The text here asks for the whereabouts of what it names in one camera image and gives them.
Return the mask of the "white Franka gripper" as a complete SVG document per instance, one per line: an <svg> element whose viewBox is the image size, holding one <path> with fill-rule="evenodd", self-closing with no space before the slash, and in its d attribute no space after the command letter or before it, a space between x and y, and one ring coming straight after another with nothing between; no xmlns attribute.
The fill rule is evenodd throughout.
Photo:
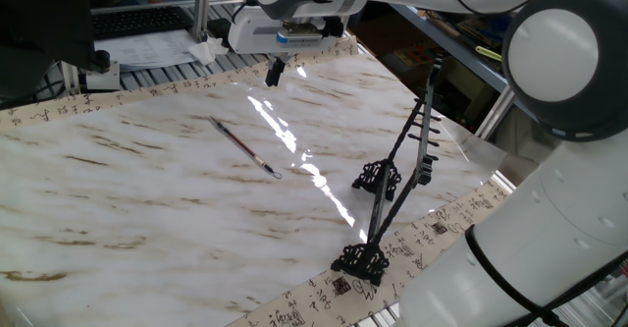
<svg viewBox="0 0 628 327"><path fill-rule="evenodd" d="M273 20L260 7L245 6L233 15L228 42L238 54L323 51L342 37L344 30L338 16ZM277 86L285 66L284 56L271 56L265 84Z"/></svg>

